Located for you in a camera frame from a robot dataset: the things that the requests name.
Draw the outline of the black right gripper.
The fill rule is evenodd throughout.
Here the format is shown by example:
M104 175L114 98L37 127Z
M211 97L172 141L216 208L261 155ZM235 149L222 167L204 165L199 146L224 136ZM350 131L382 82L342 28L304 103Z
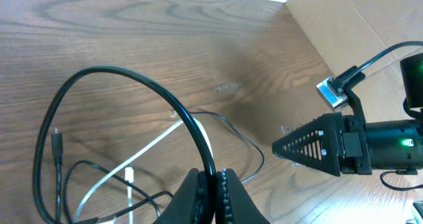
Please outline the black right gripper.
M344 126L341 113L323 114L273 142L273 154L333 176L374 170L417 174L422 168L422 111L404 100L411 119L367 123L358 96L352 91L346 96L353 114L343 117Z

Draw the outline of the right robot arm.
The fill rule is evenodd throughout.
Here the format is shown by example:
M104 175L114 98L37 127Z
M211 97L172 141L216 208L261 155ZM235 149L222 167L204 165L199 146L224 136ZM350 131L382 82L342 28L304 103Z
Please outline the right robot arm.
M422 54L402 59L400 68L409 119L367 123L359 98L348 91L351 115L323 114L273 142L273 154L333 176L416 175L422 169Z

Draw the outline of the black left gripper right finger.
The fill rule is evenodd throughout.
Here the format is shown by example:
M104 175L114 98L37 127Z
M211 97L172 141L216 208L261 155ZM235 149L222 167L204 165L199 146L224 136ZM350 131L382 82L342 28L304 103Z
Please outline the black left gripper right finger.
M270 224L230 168L217 173L217 224Z

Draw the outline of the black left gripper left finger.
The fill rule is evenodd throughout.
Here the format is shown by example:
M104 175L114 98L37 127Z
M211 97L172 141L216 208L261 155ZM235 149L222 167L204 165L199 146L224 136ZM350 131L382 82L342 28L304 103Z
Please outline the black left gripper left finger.
M153 224L208 222L208 182L204 172L192 168L165 211Z

